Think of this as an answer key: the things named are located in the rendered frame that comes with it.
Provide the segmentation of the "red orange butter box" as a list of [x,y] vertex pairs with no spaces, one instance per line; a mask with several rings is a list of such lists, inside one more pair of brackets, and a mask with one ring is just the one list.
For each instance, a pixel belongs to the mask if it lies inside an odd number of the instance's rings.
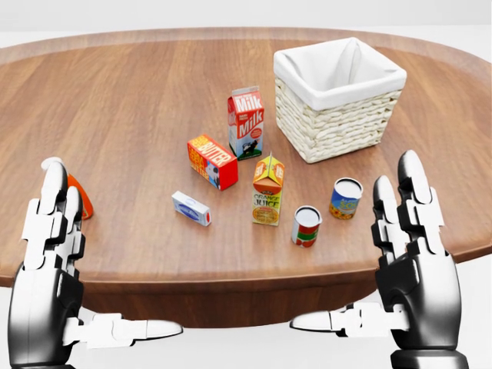
[[188,157],[196,172],[223,191],[238,181],[238,160],[208,135],[188,141]]

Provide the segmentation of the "blue yellow soup can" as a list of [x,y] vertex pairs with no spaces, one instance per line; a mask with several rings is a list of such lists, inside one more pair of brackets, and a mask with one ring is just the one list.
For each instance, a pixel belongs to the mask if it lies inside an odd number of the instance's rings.
[[334,183],[334,190],[329,205],[330,213],[338,219],[348,220],[356,213],[363,194],[362,184],[353,178],[339,178]]

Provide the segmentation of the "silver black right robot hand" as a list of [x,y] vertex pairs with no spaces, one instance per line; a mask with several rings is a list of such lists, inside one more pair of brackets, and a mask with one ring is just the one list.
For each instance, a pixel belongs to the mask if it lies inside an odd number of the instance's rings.
[[437,192],[427,181],[415,151],[398,162],[397,202],[387,176],[374,183],[371,226],[381,249],[375,277],[381,302],[357,302],[342,311],[318,311],[294,318],[302,331],[342,337],[392,334],[404,350],[453,350],[460,329],[461,299],[452,255],[440,239],[444,226]]

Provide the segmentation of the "small white blue box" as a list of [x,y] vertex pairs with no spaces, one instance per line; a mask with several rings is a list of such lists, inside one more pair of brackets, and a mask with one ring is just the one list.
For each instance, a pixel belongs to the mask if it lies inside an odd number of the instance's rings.
[[174,208],[178,213],[203,226],[208,226],[211,223],[211,212],[207,205],[202,204],[180,191],[176,191],[171,198]]

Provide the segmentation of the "orange bottle with white cap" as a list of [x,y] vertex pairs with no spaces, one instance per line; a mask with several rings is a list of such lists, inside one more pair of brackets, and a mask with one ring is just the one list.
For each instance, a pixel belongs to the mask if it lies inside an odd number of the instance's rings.
[[[44,171],[47,171],[49,165],[52,162],[59,162],[60,164],[62,164],[64,166],[64,168],[66,168],[65,163],[63,162],[63,160],[61,158],[59,158],[59,157],[50,157],[50,158],[46,158],[42,162],[42,164],[41,164],[42,169]],[[90,201],[87,193],[85,192],[84,188],[82,187],[82,185],[70,173],[68,173],[68,186],[69,187],[75,186],[78,189],[78,192],[80,193],[81,199],[82,199],[82,219],[83,220],[89,219],[94,214],[92,203],[91,203],[91,201]]]

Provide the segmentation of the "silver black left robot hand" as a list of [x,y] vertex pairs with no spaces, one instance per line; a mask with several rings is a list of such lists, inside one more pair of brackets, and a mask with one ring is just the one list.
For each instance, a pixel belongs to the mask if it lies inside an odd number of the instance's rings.
[[119,313],[95,314],[88,323],[79,318],[84,286],[75,262],[85,251],[81,224],[81,195],[68,186],[64,166],[52,162],[40,198],[28,203],[22,231],[27,247],[12,287],[10,364],[68,364],[78,342],[89,348],[129,347],[182,333],[173,321],[130,321]]

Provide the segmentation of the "red green tomato sauce can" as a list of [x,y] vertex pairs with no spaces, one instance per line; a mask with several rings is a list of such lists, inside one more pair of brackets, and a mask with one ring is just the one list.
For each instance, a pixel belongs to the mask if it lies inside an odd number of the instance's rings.
[[311,247],[316,239],[322,223],[321,213],[310,205],[300,206],[294,213],[291,240],[303,248]]

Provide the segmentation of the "white woven basket with liner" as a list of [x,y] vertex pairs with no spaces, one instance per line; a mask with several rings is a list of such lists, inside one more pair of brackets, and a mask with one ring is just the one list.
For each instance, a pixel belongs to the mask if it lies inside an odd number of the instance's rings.
[[277,125],[307,163],[378,144],[406,71],[357,38],[274,53]]

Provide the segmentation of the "yellow orange juice carton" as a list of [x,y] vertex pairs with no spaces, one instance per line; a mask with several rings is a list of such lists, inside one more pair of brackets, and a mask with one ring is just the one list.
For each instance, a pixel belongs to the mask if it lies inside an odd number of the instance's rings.
[[252,182],[254,223],[278,226],[284,176],[284,165],[272,155],[257,163]]

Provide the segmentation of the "red white milk carton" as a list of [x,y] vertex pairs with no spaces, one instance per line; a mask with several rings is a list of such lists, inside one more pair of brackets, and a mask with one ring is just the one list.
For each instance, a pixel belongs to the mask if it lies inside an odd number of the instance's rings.
[[262,154],[263,133],[264,105],[259,87],[233,90],[228,98],[228,139],[239,161]]

